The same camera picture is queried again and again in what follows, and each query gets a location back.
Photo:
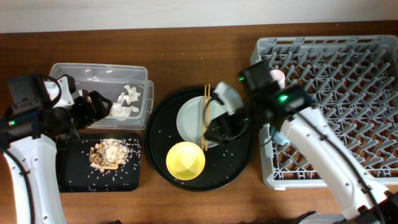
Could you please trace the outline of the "white round plate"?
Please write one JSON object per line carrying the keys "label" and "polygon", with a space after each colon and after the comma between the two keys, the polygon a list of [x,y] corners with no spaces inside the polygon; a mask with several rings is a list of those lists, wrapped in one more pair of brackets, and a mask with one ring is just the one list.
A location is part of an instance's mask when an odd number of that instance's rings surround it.
{"label": "white round plate", "polygon": [[[186,101],[177,113],[177,130],[179,135],[188,142],[195,143],[201,147],[202,133],[202,118],[204,96],[196,96]],[[226,112],[224,106],[217,101],[212,101],[208,106],[210,111],[209,119],[212,120],[219,115]]]}

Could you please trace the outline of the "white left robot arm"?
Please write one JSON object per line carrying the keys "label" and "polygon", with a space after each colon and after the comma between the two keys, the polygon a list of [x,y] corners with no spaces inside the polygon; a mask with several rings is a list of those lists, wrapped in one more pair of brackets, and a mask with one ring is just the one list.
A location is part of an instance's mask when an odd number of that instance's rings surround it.
{"label": "white left robot arm", "polygon": [[1,120],[1,152],[11,171],[18,223],[65,223],[56,176],[55,137],[107,117],[111,100],[80,91],[75,79],[31,74],[8,83],[13,104]]}

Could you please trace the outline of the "yellow bowl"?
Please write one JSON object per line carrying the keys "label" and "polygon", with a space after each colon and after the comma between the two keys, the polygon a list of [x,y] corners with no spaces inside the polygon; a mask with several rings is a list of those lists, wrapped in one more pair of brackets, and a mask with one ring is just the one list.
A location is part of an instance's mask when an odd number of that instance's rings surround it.
{"label": "yellow bowl", "polygon": [[192,180],[205,168],[203,149],[192,142],[179,142],[172,146],[165,159],[169,173],[178,180]]}

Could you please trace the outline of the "rice and peanut food scraps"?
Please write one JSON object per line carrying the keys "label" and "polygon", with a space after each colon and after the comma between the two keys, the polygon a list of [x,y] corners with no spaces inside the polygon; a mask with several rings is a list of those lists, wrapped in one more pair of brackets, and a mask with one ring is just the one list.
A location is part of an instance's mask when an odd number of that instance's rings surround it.
{"label": "rice and peanut food scraps", "polygon": [[101,173],[105,170],[117,170],[119,165],[127,161],[128,147],[122,140],[104,139],[99,144],[90,148],[90,166]]}

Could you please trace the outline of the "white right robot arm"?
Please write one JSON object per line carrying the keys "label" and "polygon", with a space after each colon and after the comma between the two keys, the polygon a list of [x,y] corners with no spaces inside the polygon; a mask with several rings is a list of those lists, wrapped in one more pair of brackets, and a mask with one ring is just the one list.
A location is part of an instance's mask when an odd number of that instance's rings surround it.
{"label": "white right robot arm", "polygon": [[294,223],[397,223],[397,194],[354,158],[302,87],[283,86],[264,60],[242,70],[238,78],[248,94],[247,102],[220,82],[212,98],[227,111],[203,122],[203,137],[227,144],[259,132],[266,124],[282,133],[305,156],[342,208],[341,215],[307,212]]}

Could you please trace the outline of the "light blue plastic cup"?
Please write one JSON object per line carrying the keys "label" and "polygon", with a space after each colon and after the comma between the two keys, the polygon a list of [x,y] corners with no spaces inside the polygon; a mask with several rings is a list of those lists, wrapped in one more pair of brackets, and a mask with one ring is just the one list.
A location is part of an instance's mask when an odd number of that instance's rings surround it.
{"label": "light blue plastic cup", "polygon": [[271,127],[271,138],[277,145],[290,144],[290,140],[283,133],[277,131],[275,127]]}

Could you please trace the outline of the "wooden chopstick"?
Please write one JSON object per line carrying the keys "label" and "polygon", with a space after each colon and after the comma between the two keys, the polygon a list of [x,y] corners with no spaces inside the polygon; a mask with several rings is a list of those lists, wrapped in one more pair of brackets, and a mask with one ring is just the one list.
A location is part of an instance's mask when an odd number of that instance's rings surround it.
{"label": "wooden chopstick", "polygon": [[[207,89],[206,99],[205,99],[206,100],[206,105],[205,105],[205,112],[204,112],[204,115],[205,115],[204,122],[205,122],[205,131],[206,131],[206,129],[208,127],[209,116],[210,116],[209,104],[210,104],[210,98],[211,98],[211,96],[210,96],[211,84],[209,83],[208,86],[205,87],[205,88]],[[205,139],[204,143],[205,143],[205,151],[207,151],[208,150],[208,140]]]}
{"label": "wooden chopstick", "polygon": [[206,129],[206,121],[205,121],[205,115],[206,115],[206,100],[207,100],[207,85],[205,85],[204,89],[204,96],[203,96],[203,111],[202,111],[202,131],[201,131],[201,149],[202,151],[205,150],[205,129]]}

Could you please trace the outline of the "pink plastic cup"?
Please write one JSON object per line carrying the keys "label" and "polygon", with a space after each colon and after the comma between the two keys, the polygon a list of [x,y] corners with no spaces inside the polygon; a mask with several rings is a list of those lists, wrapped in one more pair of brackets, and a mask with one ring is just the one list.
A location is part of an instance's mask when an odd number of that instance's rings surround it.
{"label": "pink plastic cup", "polygon": [[285,74],[281,70],[271,70],[270,75],[274,81],[277,81],[280,88],[285,88]]}

